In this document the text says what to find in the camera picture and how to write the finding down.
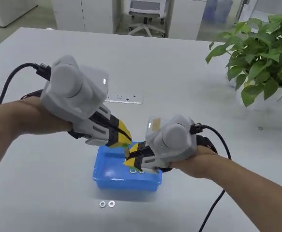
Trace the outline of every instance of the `black cable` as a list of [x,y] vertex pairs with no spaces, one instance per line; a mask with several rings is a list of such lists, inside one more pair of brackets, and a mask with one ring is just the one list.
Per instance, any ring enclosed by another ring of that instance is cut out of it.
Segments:
[[224,146],[224,148],[225,148],[225,150],[227,152],[228,159],[232,160],[229,148],[228,148],[225,140],[223,139],[222,135],[219,134],[219,132],[217,130],[215,130],[214,128],[212,128],[212,127],[210,127],[208,125],[202,125],[201,128],[202,129],[209,129],[210,131],[214,132],[219,137],[220,141],[222,142],[222,144],[223,144],[223,146]]
[[11,80],[13,79],[13,77],[16,75],[16,73],[18,73],[20,70],[22,70],[23,68],[26,68],[26,67],[33,67],[36,70],[38,70],[40,68],[40,66],[38,64],[33,64],[33,63],[25,63],[25,64],[19,65],[17,68],[15,68],[13,70],[13,72],[11,72],[11,74],[9,75],[9,77],[7,78],[7,80],[4,84],[2,93],[0,95],[0,105],[3,102],[7,88],[9,87],[9,84],[10,84]]
[[[222,142],[222,144],[223,144],[223,146],[224,146],[224,148],[225,148],[225,150],[226,150],[226,152],[227,152],[228,159],[232,160],[232,159],[231,159],[231,154],[230,154],[229,148],[228,148],[228,146],[227,146],[225,140],[223,139],[223,137],[219,134],[219,132],[218,132],[217,130],[215,130],[214,128],[208,126],[208,125],[201,125],[201,129],[209,129],[209,130],[211,130],[212,132],[214,132],[214,133],[219,137],[219,139],[221,140],[221,142]],[[213,210],[214,210],[215,206],[217,205],[217,203],[218,203],[218,202],[220,201],[220,199],[223,197],[224,193],[225,193],[225,190],[223,190],[223,191],[219,194],[218,198],[214,201],[213,205],[212,205],[211,208],[209,209],[208,214],[206,215],[206,217],[205,217],[205,219],[204,219],[204,221],[203,221],[203,223],[202,223],[202,225],[201,225],[201,227],[200,227],[200,229],[199,229],[199,232],[202,232],[202,230],[204,229],[205,224],[207,223],[207,221],[208,221],[208,219],[209,219],[209,216],[210,216],[211,213],[213,212]]]

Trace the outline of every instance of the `table surface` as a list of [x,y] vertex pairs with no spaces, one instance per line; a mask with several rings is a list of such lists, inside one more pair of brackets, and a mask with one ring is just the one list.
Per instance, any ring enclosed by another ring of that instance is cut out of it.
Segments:
[[[207,65],[208,44],[21,28],[0,44],[0,92],[16,66],[52,64],[71,54],[80,64],[109,72],[110,92],[143,95],[142,105],[107,103],[134,140],[144,139],[150,116],[188,115],[216,128],[236,162],[282,185],[282,107],[265,113],[241,106],[225,81],[228,57]],[[5,102],[44,83],[34,70],[22,70]],[[204,135],[225,155],[215,135]],[[221,192],[214,183],[178,170],[163,174],[156,193],[102,191],[91,178],[96,153],[97,147],[67,133],[18,138],[0,164],[0,232],[197,231]],[[116,206],[101,209],[100,200],[115,200]],[[205,231],[257,229],[225,195]]]

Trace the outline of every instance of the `blue bottle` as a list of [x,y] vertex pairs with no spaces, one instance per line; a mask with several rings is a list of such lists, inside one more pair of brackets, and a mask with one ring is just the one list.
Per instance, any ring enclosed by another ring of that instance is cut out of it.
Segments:
[[218,0],[214,16],[215,22],[226,23],[232,5],[232,0]]
[[213,23],[215,21],[216,8],[217,8],[217,0],[207,0],[207,4],[205,5],[202,19],[207,22]]

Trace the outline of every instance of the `blue tray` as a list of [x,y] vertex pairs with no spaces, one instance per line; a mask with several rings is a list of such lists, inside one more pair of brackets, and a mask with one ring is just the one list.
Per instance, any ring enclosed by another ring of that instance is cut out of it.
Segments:
[[129,172],[122,147],[99,147],[92,178],[101,189],[137,189],[157,191],[162,182],[162,173],[150,174]]

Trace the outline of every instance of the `potted plant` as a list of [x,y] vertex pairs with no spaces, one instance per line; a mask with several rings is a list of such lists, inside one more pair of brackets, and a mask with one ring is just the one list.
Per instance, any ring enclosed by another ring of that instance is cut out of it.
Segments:
[[[226,39],[224,44],[215,48],[215,42],[209,45],[207,63],[212,57],[230,54],[227,77],[229,81],[236,78],[236,90],[243,88],[241,98],[246,107],[260,93],[266,100],[282,88],[282,14],[268,19],[265,25],[255,18],[237,23],[231,31],[219,35]],[[251,33],[253,25],[258,27],[257,33]]]

